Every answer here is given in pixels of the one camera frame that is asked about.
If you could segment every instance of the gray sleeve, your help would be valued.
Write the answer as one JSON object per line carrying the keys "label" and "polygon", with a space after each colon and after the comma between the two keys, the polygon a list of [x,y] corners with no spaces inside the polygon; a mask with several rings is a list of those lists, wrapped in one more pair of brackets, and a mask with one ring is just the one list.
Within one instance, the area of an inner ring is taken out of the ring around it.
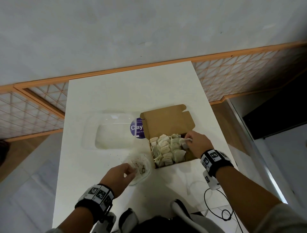
{"label": "gray sleeve", "polygon": [[58,228],[53,228],[53,229],[46,231],[46,233],[63,233],[63,231]]}
{"label": "gray sleeve", "polygon": [[255,233],[301,233],[307,232],[307,221],[290,206],[281,203],[274,206],[260,222]]}

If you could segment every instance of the hand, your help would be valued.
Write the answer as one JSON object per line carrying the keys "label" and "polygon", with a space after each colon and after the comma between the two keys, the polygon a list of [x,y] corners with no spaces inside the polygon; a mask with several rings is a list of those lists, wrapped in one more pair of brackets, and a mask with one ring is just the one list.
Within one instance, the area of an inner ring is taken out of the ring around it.
{"label": "hand", "polygon": [[134,179],[135,175],[135,170],[129,164],[121,164],[111,168],[102,178],[100,184],[110,187],[114,192],[114,198],[117,198]]}
{"label": "hand", "polygon": [[199,159],[205,151],[214,149],[211,141],[203,134],[190,131],[185,135],[185,138],[191,138],[193,140],[186,141],[186,143],[193,154]]}

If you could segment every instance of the black and white strap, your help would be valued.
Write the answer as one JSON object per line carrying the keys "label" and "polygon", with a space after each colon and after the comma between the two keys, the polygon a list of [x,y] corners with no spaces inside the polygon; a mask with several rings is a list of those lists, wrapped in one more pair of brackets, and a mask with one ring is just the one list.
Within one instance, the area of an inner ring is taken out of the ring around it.
{"label": "black and white strap", "polygon": [[114,193],[109,187],[103,184],[95,184],[88,188],[79,198],[75,208],[85,207],[89,209],[93,215],[95,224],[109,213],[113,199]]}
{"label": "black and white strap", "polygon": [[232,166],[231,160],[221,151],[207,150],[200,159],[201,164],[205,167],[210,176],[215,177],[215,173],[221,167]]}

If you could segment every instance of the diamond pattern lattice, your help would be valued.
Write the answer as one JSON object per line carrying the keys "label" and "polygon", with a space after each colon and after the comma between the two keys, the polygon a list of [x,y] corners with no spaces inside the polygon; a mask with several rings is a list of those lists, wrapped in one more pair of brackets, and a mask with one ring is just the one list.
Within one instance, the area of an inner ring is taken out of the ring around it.
{"label": "diamond pattern lattice", "polygon": [[48,101],[50,104],[65,112],[68,82],[31,87],[31,91]]}
{"label": "diamond pattern lattice", "polygon": [[307,61],[307,48],[193,62],[209,101],[225,95],[277,88],[293,78]]}
{"label": "diamond pattern lattice", "polygon": [[0,94],[0,138],[63,128],[62,119],[17,93]]}

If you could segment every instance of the cardboard box lid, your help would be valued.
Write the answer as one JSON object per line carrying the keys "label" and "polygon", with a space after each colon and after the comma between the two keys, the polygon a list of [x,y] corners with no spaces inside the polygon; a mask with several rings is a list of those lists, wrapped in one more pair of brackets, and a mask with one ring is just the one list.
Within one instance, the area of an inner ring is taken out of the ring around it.
{"label": "cardboard box lid", "polygon": [[194,129],[190,112],[183,112],[186,109],[187,106],[182,104],[141,113],[145,137],[149,140],[162,134],[184,134]]}

